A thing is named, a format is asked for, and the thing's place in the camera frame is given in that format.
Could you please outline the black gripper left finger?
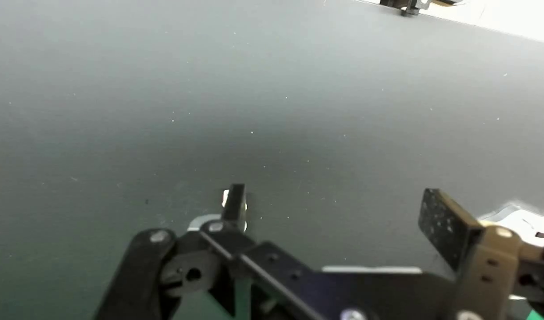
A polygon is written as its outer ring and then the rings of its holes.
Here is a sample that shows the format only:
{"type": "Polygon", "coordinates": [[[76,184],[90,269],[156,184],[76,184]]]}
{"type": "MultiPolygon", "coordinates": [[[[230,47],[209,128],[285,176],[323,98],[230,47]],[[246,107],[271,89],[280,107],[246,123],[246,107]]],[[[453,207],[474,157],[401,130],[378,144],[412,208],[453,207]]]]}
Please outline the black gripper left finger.
{"type": "Polygon", "coordinates": [[[223,191],[221,212],[195,230],[136,233],[92,320],[170,320],[189,294],[207,294],[234,320],[307,317],[307,269],[271,244],[255,244],[245,228],[245,187],[234,184],[223,191]]]}

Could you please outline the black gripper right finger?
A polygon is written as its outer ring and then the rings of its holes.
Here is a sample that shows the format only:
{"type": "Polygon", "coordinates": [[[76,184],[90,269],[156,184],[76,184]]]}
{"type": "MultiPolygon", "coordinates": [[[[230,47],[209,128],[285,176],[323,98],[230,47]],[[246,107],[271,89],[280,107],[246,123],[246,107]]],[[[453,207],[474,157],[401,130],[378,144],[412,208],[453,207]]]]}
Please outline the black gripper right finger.
{"type": "Polygon", "coordinates": [[[544,320],[544,246],[499,224],[481,224],[440,189],[426,189],[417,226],[454,272],[444,320],[504,320],[509,297],[544,320]]]}

